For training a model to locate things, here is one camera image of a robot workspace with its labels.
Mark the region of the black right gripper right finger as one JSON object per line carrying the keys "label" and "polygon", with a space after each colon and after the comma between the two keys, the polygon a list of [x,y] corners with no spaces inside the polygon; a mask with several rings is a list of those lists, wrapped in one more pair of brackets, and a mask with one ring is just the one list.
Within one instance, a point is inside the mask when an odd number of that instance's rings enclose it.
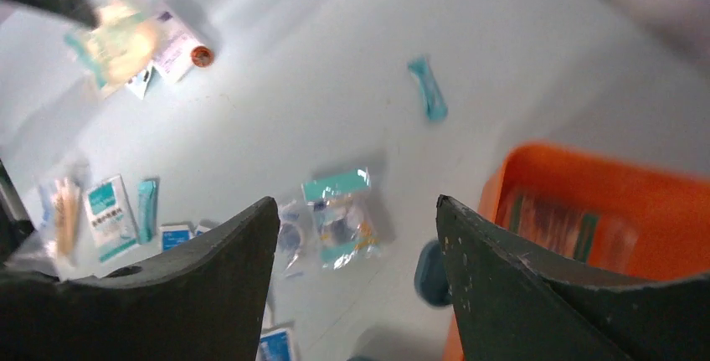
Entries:
{"label": "black right gripper right finger", "polygon": [[706,360],[709,275],[649,281],[557,255],[440,195],[436,227],[468,360]]}

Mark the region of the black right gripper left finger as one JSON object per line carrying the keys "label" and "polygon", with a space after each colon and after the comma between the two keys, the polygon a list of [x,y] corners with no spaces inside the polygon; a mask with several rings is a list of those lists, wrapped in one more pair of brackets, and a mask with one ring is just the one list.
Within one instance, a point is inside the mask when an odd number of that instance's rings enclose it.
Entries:
{"label": "black right gripper left finger", "polygon": [[1,272],[4,360],[253,360],[280,228],[265,197],[108,276]]}

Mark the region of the white medicine packet red cap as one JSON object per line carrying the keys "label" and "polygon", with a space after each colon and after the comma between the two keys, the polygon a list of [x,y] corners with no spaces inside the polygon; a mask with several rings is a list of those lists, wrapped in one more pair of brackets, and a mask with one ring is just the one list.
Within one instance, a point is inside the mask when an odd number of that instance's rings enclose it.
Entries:
{"label": "white medicine packet red cap", "polygon": [[193,68],[207,68],[215,54],[169,6],[157,8],[162,42],[153,56],[154,69],[167,82],[178,83]]}

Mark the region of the clear bag teal header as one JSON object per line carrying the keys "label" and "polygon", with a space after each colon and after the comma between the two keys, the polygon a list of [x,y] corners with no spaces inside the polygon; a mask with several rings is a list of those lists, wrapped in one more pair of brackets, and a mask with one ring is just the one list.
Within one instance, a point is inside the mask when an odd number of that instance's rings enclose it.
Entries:
{"label": "clear bag teal header", "polygon": [[355,168],[301,185],[324,269],[334,271],[355,260],[380,254],[380,241],[368,207],[371,188],[367,168]]}

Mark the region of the clear bag tape roll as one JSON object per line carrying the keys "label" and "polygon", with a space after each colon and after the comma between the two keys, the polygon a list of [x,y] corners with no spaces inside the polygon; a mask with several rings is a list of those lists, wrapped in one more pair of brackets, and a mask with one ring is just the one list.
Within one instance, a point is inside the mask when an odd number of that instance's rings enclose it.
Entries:
{"label": "clear bag tape roll", "polygon": [[306,206],[298,199],[279,205],[280,230],[277,253],[284,278],[300,276],[311,253],[311,221]]}

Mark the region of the large bandage packet orange green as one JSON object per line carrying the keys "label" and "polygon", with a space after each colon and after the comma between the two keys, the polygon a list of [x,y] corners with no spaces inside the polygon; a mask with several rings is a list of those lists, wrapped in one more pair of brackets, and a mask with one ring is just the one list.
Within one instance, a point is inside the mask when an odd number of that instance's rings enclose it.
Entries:
{"label": "large bandage packet orange green", "polygon": [[640,236],[617,215],[522,189],[499,204],[496,223],[558,255],[617,273],[627,270]]}

